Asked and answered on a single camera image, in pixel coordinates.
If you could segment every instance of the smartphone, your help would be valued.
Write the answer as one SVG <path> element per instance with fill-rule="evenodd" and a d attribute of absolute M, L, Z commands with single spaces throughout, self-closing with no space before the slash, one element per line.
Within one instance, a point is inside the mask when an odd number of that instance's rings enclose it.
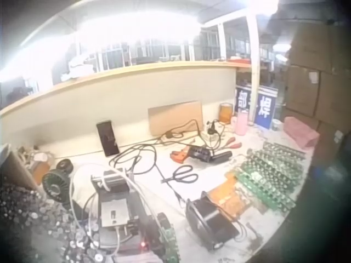
<path fill-rule="evenodd" d="M 117 146 L 111 121 L 100 122 L 97 124 L 97 128 L 105 156 L 108 157 L 119 154 L 120 149 L 118 149 Z"/>

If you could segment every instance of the blue object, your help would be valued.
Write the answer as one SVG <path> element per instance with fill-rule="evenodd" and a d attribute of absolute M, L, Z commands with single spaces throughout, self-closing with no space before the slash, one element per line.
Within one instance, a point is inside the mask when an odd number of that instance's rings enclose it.
<path fill-rule="evenodd" d="M 278 90 L 271 87 L 260 86 L 256 105 L 255 124 L 270 129 L 275 111 Z M 236 86 L 235 112 L 238 109 L 249 110 L 251 104 L 251 86 Z"/>

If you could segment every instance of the wall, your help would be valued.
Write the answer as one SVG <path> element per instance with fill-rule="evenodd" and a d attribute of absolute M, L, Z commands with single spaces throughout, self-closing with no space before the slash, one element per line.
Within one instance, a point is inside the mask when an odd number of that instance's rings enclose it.
<path fill-rule="evenodd" d="M 148 108 L 199 100 L 209 121 L 218 118 L 221 102 L 233 102 L 234 87 L 233 67 L 112 75 L 51 92 L 3 114 L 2 143 L 35 144 L 62 157 L 99 151 L 95 125 L 109 119 L 119 145 L 151 139 Z"/>

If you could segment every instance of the pink package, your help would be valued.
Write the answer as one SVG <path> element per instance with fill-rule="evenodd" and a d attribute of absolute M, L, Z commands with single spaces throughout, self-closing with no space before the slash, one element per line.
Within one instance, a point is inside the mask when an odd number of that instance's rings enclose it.
<path fill-rule="evenodd" d="M 302 149 L 315 147 L 319 140 L 318 132 L 295 117 L 285 117 L 284 131 L 293 138 Z"/>

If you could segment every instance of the stacked circuit board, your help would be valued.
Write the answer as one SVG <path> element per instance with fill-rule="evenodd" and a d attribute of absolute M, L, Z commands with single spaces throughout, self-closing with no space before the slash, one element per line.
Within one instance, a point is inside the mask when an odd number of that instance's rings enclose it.
<path fill-rule="evenodd" d="M 285 212 L 295 206 L 289 194 L 302 176 L 304 158 L 301 151 L 265 142 L 262 150 L 248 154 L 236 176 L 269 208 Z"/>

